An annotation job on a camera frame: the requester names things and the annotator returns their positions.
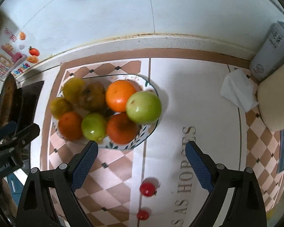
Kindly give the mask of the orange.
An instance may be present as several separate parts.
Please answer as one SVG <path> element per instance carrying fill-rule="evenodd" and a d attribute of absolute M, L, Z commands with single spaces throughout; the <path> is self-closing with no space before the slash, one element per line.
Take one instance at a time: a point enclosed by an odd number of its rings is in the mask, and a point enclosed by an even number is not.
<path fill-rule="evenodd" d="M 79 140 L 82 137 L 81 122 L 82 117 L 77 112 L 66 112 L 59 118 L 59 132 L 67 140 Z"/>
<path fill-rule="evenodd" d="M 136 93 L 134 85 L 127 80 L 111 83 L 105 93 L 105 102 L 114 112 L 125 112 L 128 99 Z"/>

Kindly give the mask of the oval floral ceramic plate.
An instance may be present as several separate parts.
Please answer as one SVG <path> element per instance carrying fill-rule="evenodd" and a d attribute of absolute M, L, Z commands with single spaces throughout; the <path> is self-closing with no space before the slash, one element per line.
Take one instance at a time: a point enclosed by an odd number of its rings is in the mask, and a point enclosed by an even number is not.
<path fill-rule="evenodd" d="M 156 129 L 161 104 L 154 85 L 136 74 L 66 81 L 50 102 L 55 135 L 62 143 L 132 150 Z"/>

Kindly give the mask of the black gas stove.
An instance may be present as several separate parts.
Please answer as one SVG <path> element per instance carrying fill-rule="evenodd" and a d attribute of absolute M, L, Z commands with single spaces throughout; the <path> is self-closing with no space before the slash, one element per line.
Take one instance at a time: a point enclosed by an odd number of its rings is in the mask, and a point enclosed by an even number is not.
<path fill-rule="evenodd" d="M 42 80 L 20 88 L 22 101 L 21 108 L 18 111 L 19 119 L 16 133 L 33 123 L 43 84 L 44 81 Z"/>

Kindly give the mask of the colourful wall sticker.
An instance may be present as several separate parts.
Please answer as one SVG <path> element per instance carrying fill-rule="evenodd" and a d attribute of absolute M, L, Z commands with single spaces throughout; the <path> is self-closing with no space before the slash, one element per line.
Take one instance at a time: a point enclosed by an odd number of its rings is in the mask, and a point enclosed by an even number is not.
<path fill-rule="evenodd" d="M 26 73 L 40 62 L 40 53 L 32 33 L 4 26 L 0 29 L 0 82 L 8 74 L 17 78 Z"/>

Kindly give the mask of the dark blue smartphone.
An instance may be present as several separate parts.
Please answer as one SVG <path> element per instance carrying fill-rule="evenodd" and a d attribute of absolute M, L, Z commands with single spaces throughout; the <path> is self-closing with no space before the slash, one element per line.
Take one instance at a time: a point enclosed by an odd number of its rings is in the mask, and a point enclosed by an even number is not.
<path fill-rule="evenodd" d="M 284 171 L 284 130 L 280 131 L 280 155 L 277 173 Z"/>

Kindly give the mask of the cream utensil holder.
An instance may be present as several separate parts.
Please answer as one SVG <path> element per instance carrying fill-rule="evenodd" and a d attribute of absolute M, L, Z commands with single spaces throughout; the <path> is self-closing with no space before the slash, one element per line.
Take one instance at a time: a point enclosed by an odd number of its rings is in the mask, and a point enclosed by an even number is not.
<path fill-rule="evenodd" d="M 265 126 L 272 132 L 284 129 L 284 64 L 260 83 L 257 101 Z"/>

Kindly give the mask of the white crumpled tissue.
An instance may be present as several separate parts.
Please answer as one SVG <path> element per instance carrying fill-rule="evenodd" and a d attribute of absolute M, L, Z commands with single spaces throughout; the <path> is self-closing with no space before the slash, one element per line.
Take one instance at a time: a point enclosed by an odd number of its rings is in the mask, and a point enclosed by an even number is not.
<path fill-rule="evenodd" d="M 226 75 L 220 94 L 239 109 L 249 112 L 259 104 L 253 94 L 253 88 L 254 85 L 246 74 L 241 69 L 237 69 Z"/>

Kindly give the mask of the red cherry tomato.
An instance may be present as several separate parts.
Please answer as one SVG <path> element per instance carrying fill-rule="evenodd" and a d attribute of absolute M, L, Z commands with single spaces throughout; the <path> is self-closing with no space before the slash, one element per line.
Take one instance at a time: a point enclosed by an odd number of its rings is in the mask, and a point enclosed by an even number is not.
<path fill-rule="evenodd" d="M 138 213 L 136 214 L 136 217 L 140 221 L 145 221 L 149 219 L 150 214 L 147 210 L 139 210 Z"/>
<path fill-rule="evenodd" d="M 151 182 L 143 182 L 139 187 L 140 193 L 146 197 L 152 197 L 156 194 L 156 186 Z"/>

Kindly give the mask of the silver gas canister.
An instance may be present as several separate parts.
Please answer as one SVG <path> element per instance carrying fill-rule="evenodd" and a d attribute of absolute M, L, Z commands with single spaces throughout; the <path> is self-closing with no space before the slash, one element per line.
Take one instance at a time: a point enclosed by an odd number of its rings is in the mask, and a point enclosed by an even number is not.
<path fill-rule="evenodd" d="M 284 64 L 284 22 L 274 23 L 266 41 L 250 62 L 249 70 L 263 81 Z"/>

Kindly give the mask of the black wok pan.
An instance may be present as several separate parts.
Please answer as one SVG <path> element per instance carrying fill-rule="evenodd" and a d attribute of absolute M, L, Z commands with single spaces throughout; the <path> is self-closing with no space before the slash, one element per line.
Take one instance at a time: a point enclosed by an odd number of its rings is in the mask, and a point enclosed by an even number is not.
<path fill-rule="evenodd" d="M 0 128 L 9 123 L 17 86 L 15 78 L 9 73 L 0 92 Z"/>

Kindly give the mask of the dark red-orange fruit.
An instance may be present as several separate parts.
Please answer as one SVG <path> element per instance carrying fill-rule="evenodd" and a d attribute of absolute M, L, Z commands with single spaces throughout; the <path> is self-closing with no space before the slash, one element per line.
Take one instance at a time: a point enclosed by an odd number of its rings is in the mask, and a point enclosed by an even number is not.
<path fill-rule="evenodd" d="M 106 133 L 109 138 L 120 145 L 131 142 L 138 132 L 138 125 L 130 120 L 126 113 L 113 115 L 106 126 Z"/>

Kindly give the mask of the green apple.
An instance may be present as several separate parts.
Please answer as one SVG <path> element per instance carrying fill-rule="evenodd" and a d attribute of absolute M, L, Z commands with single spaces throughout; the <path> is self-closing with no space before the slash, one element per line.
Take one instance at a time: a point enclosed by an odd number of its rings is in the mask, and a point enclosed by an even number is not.
<path fill-rule="evenodd" d="M 86 139 L 101 142 L 107 135 L 106 126 L 107 121 L 103 115 L 89 113 L 82 120 L 81 131 Z"/>
<path fill-rule="evenodd" d="M 136 124 L 152 124 L 162 113 L 159 97 L 149 91 L 139 91 L 130 96 L 126 104 L 126 114 Z"/>

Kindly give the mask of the brown pear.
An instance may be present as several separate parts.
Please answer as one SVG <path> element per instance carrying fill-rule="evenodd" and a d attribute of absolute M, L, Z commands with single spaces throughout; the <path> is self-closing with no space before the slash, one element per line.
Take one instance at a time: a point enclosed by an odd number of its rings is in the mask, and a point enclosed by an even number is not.
<path fill-rule="evenodd" d="M 92 82 L 78 96 L 78 105 L 90 112 L 102 111 L 106 107 L 105 88 L 100 82 Z"/>

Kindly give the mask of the yellow lemon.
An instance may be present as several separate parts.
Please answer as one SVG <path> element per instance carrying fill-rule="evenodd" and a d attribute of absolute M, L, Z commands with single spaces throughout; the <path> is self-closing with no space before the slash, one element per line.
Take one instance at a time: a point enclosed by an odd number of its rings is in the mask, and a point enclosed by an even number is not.
<path fill-rule="evenodd" d="M 85 82 L 79 78 L 69 79 L 62 88 L 64 98 L 70 103 L 77 103 L 78 96 L 85 88 Z"/>
<path fill-rule="evenodd" d="M 73 111 L 73 107 L 64 97 L 57 97 L 51 101 L 50 111 L 55 119 L 59 119 L 63 114 Z"/>

